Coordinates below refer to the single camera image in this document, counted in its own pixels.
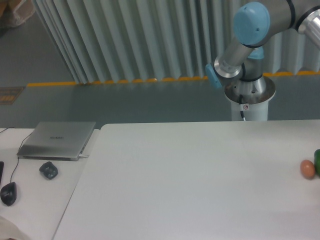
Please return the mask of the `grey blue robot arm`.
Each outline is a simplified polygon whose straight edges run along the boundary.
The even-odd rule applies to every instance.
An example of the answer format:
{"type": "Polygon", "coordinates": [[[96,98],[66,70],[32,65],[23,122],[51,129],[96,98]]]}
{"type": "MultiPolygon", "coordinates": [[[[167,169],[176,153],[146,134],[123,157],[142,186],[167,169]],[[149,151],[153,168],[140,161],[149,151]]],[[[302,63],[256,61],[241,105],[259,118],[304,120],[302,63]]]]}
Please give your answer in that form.
{"type": "Polygon", "coordinates": [[[263,77],[263,45],[274,35],[294,29],[320,45],[318,0],[255,0],[233,17],[234,38],[214,62],[205,66],[210,83],[225,87],[227,98],[237,104],[258,104],[275,94],[274,83],[263,77]]]}

